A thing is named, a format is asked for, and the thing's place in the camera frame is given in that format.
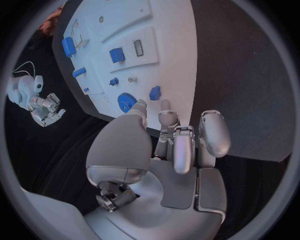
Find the black background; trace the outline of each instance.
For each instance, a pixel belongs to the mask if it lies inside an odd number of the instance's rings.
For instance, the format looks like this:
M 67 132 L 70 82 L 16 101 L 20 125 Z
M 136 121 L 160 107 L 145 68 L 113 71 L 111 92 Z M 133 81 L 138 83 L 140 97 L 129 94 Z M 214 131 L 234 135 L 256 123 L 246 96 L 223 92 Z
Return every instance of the black background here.
M 4 40 L 14 26 L 20 22 L 21 16 L 27 14 L 30 16 L 29 7 L 33 11 L 39 9 L 43 1 L 17 1 L 10 0 L 3 4 L 0 15 L 0 46 L 3 51 L 5 45 Z M 299 9 L 297 2 L 282 1 L 253 1 L 259 5 L 269 16 L 273 22 L 280 27 L 281 33 L 289 42 L 294 56 L 299 55 Z M 9 233 L 11 239 L 22 236 L 23 238 L 34 239 L 34 235 L 24 226 L 19 217 L 15 214 L 6 197 L 1 191 L 1 213 L 2 213 L 2 233 Z M 297 193 L 291 205 L 284 213 L 282 218 L 274 226 L 274 228 L 263 239 L 275 239 L 276 237 L 293 238 L 298 235 L 298 215 L 299 215 L 300 194 Z

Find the blue gear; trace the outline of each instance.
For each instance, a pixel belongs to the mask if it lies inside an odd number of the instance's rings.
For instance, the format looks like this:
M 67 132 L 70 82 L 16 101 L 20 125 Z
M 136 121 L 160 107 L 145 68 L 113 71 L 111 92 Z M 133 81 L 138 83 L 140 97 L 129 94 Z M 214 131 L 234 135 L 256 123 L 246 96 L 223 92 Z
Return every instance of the blue gear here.
M 137 103 L 137 100 L 131 94 L 124 92 L 120 94 L 120 96 L 117 98 L 117 102 L 119 104 L 120 109 L 124 113 L 128 113 L 132 106 Z

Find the rectangular slot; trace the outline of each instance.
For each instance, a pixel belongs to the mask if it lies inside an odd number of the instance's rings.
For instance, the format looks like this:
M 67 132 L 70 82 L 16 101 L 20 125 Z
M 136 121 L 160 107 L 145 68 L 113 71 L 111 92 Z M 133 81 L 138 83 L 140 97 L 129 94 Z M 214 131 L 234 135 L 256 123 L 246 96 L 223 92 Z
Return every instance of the rectangular slot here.
M 137 55 L 138 57 L 141 57 L 141 56 L 144 55 L 144 52 L 143 52 L 143 46 L 142 46 L 141 40 L 136 40 L 136 41 L 134 41 L 134 47 L 135 47 L 136 55 Z

